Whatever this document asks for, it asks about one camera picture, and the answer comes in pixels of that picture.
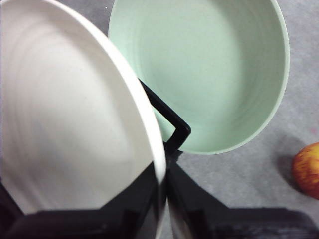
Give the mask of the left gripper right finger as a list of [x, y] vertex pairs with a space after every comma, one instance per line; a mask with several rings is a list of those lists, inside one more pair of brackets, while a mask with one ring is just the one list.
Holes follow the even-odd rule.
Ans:
[[176, 239], [317, 239], [305, 213], [286, 208], [229, 208], [201, 188], [175, 162], [166, 172]]

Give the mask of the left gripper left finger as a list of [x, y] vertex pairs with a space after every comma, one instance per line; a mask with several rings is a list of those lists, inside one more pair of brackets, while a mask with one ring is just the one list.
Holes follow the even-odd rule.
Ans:
[[154, 239], [159, 224], [158, 182], [143, 171], [125, 190], [99, 209], [24, 214], [0, 187], [2, 239]]

